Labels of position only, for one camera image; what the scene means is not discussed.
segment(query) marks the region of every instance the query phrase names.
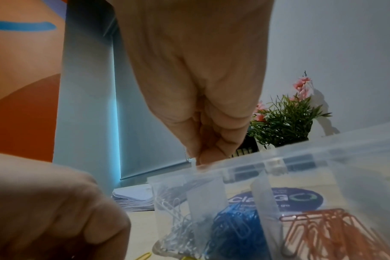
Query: plastic container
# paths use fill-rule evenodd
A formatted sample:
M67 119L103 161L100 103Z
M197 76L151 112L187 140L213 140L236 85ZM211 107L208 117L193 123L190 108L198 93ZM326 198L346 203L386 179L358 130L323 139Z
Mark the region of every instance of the plastic container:
M201 172L191 168L148 179L165 250L205 257L217 216L229 204L255 204L270 255L277 260L344 259L344 254L352 254L351 259L390 259L388 181L390 123L232 158ZM303 241L296 255L297 245L289 243L293 228L291 241ZM346 244L333 249L339 239L328 236Z

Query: mural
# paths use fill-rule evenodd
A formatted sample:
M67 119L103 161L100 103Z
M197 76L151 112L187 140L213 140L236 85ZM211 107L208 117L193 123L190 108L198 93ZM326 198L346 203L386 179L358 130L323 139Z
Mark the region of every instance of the mural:
M0 1L0 152L52 161L66 0Z

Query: logo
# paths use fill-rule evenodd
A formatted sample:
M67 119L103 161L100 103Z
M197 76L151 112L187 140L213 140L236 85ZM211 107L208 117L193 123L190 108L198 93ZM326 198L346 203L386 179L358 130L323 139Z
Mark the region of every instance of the logo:
M319 193L300 188L272 188L272 192L281 212L316 210L324 202ZM228 201L229 204L242 203L242 206L256 208L251 191L233 196Z

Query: paper clip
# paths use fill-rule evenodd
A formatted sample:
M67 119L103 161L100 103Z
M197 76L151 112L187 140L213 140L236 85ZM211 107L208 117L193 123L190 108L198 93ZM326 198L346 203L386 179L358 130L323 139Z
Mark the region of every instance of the paper clip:
M135 260L147 260L148 258L150 258L152 256L152 253L151 252L147 252L143 255L141 255L140 257L138 257L137 259Z

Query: roller blind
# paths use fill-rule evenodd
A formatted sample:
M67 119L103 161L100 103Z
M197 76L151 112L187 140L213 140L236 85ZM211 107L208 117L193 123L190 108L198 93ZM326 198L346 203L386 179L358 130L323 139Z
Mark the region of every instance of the roller blind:
M188 167L179 140L149 111L136 83L119 30L113 33L121 180Z

